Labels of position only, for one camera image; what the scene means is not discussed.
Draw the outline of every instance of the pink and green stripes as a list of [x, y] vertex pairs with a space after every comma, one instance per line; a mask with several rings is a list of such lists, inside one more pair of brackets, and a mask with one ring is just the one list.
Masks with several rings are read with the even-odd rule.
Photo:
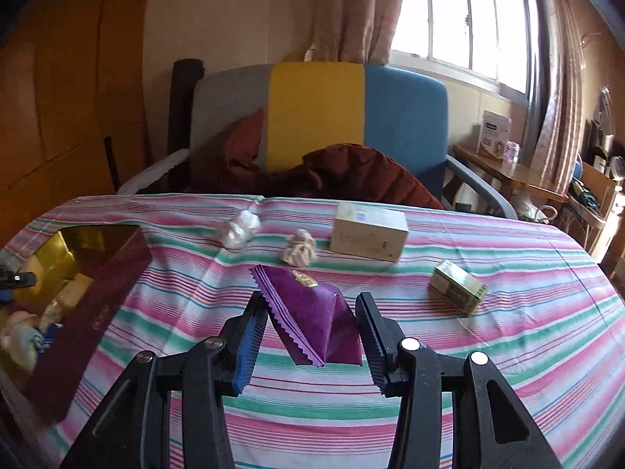
[[[217, 222], [243, 208], [260, 234], [230, 252]], [[26, 425], [60, 462], [133, 354], [185, 351], [217, 334], [245, 307], [249, 268], [279, 264], [297, 229], [317, 240], [312, 276], [341, 288], [353, 307], [370, 291], [383, 315], [435, 350], [465, 356], [480, 347], [498, 363], [566, 469], [586, 468], [625, 415], [625, 308], [589, 256], [549, 226], [405, 208], [410, 235], [397, 264], [328, 251], [335, 203], [258, 196], [151, 195], [76, 199], [34, 220], [1, 251], [19, 266], [51, 234], [88, 223], [140, 224], [154, 260], [116, 316], [85, 372], [68, 417]], [[463, 318], [427, 287], [450, 259], [489, 286], [476, 315]], [[227, 399], [240, 468], [386, 467], [399, 403], [380, 396], [367, 366], [296, 367], [268, 326], [251, 383]], [[443, 397], [442, 467], [451, 467], [451, 401]], [[183, 467], [179, 397], [173, 401], [171, 463]]]

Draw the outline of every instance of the window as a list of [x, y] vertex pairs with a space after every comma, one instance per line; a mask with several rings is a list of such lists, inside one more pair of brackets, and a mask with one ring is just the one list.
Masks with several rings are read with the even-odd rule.
[[403, 60], [391, 61], [420, 57], [525, 94], [527, 30], [527, 0], [403, 0], [391, 46]]

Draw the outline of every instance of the small cardboard box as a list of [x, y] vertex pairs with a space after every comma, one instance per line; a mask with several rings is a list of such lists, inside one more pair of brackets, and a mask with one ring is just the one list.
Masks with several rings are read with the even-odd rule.
[[498, 161], [503, 160], [505, 145], [510, 137], [510, 125], [510, 118], [484, 111], [484, 120], [479, 134], [478, 154]]
[[408, 232], [402, 211], [340, 202], [336, 207], [330, 250], [382, 261], [399, 261]]
[[486, 296], [488, 287], [449, 260], [441, 261], [434, 268], [430, 287], [443, 294], [464, 314], [473, 314]]

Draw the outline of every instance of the crumpled tissue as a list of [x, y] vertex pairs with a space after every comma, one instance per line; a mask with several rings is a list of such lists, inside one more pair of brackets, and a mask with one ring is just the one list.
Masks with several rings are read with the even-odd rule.
[[230, 250], [240, 249], [254, 238], [261, 228], [261, 220], [249, 210], [239, 211], [217, 229], [217, 238]]
[[282, 252], [282, 260], [285, 263], [303, 268], [316, 257], [314, 252], [316, 244], [308, 231], [298, 229], [296, 234], [289, 236], [288, 241], [288, 247]]

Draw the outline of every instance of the brown blanket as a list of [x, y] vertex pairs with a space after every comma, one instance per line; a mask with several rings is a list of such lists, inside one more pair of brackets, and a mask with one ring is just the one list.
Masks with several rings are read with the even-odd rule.
[[383, 153], [359, 144], [336, 144], [308, 153], [302, 164], [278, 173], [262, 172], [258, 156], [264, 112], [226, 129], [221, 145], [194, 191], [258, 194], [266, 197], [316, 197], [404, 204], [443, 209], [443, 205], [407, 170]]

